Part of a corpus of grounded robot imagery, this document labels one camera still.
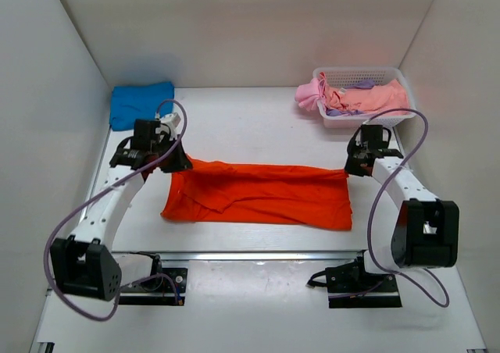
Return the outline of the orange t-shirt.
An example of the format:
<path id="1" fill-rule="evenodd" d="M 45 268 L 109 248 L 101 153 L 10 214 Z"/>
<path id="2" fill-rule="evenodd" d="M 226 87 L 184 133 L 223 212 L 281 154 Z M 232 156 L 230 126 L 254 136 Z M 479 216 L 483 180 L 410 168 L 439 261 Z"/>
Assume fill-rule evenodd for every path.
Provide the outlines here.
<path id="1" fill-rule="evenodd" d="M 352 228 L 348 175 L 342 169 L 198 159 L 191 163 L 192 169 L 172 175 L 162 218 Z"/>

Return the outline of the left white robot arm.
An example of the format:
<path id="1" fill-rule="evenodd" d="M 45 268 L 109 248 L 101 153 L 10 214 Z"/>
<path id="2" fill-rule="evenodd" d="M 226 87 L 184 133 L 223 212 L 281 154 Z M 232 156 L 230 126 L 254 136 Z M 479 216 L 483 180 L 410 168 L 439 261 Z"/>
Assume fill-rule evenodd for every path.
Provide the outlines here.
<path id="1" fill-rule="evenodd" d="M 56 238 L 50 246 L 55 284 L 62 293 L 110 301 L 123 286 L 140 283 L 154 289 L 162 283 L 158 255 L 115 256 L 112 246 L 132 200 L 155 169 L 163 173 L 192 169 L 181 143 L 185 127 L 180 121 L 177 113 L 138 119 L 132 136 L 117 145 L 100 197 L 90 203 L 68 237 Z"/>

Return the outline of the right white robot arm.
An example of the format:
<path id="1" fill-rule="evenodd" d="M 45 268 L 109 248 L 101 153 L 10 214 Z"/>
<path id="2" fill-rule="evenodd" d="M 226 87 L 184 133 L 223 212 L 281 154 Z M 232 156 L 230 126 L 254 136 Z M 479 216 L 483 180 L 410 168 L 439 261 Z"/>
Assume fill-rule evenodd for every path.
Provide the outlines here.
<path id="1" fill-rule="evenodd" d="M 390 148 L 391 132 L 376 124 L 363 124 L 348 143 L 345 171 L 372 177 L 380 184 L 377 198 L 388 195 L 398 209 L 395 228 L 386 245 L 375 245 L 374 215 L 370 209 L 368 248 L 351 262 L 321 271 L 308 287 L 325 287 L 336 298 L 354 298 L 379 291 L 407 269 L 449 268 L 456 264 L 459 207 L 426 189 L 405 166 L 402 153 Z"/>

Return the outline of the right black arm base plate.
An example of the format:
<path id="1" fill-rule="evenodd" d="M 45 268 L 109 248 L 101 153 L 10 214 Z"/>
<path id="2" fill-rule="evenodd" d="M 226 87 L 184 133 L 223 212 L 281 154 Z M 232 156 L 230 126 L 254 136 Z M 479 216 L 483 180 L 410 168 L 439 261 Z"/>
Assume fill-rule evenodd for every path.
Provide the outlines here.
<path id="1" fill-rule="evenodd" d="M 402 307 L 393 276 L 367 273 L 354 262 L 314 273 L 306 286 L 325 288 L 330 309 Z"/>

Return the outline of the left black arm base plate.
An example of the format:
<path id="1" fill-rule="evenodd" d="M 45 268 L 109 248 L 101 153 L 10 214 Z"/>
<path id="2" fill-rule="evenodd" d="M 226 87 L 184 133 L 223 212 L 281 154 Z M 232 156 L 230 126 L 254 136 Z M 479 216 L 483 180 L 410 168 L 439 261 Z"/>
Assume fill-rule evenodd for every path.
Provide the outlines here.
<path id="1" fill-rule="evenodd" d="M 188 285 L 188 267 L 164 266 L 165 278 L 134 285 L 120 295 L 119 305 L 133 306 L 184 306 Z"/>

